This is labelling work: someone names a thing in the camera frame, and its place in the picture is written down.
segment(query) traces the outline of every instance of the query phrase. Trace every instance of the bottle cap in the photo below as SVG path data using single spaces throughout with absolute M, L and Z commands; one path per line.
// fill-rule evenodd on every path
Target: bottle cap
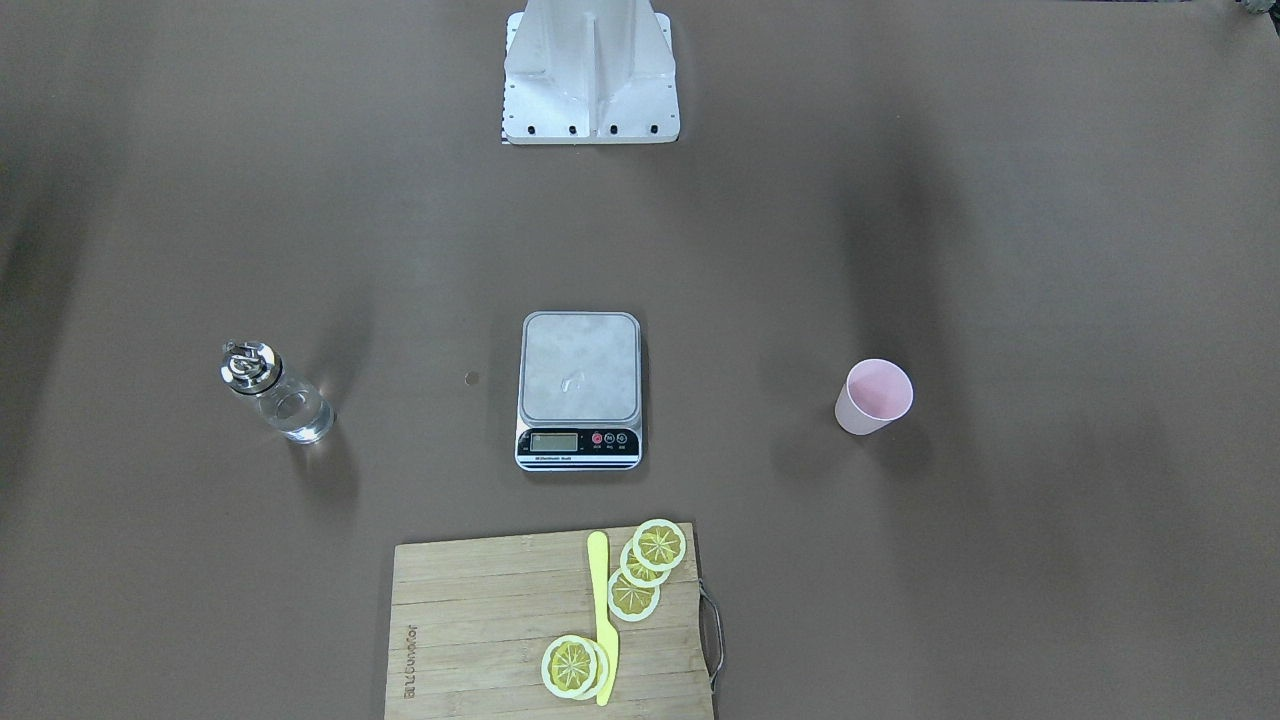
M 223 346 L 223 382 L 242 395 L 266 391 L 280 378 L 284 360 L 265 342 L 229 340 Z

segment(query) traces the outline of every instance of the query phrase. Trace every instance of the bamboo cutting board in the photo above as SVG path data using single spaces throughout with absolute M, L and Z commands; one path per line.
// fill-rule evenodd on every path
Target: bamboo cutting board
M 554 697 L 543 651 L 563 634 L 595 637 L 591 530 L 402 544 L 396 548 L 387 720 L 713 720 L 699 626 L 691 523 L 685 560 L 653 615 L 618 629 L 618 676 L 604 707 Z M 635 528 L 612 528 L 609 573 Z

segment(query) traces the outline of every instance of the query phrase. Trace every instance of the brown tabletop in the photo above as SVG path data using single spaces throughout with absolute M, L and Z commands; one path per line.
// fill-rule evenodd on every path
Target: brown tabletop
M 378 719 L 396 544 L 653 516 L 723 719 L 1280 715 L 1267 19 L 663 0 L 680 141 L 520 149 L 520 9 L 0 13 L 0 715 Z M 544 309 L 641 322 L 639 469 L 516 468 Z

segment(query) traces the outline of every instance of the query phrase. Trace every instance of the pink paper cup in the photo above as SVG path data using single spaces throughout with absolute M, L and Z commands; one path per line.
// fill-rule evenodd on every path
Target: pink paper cup
M 855 436 L 873 433 L 911 409 L 911 378 L 888 360 L 863 360 L 849 370 L 836 398 L 836 421 Z

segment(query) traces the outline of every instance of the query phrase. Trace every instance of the yellow plastic knife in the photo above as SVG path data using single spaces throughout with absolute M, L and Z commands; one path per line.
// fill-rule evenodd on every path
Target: yellow plastic knife
M 609 679 L 595 696 L 595 705 L 603 706 L 608 705 L 613 680 L 618 678 L 618 630 L 609 623 L 609 605 L 605 602 L 605 593 L 609 592 L 609 536 L 600 530 L 588 536 L 586 559 L 591 566 L 591 594 L 595 597 L 595 642 L 609 659 Z

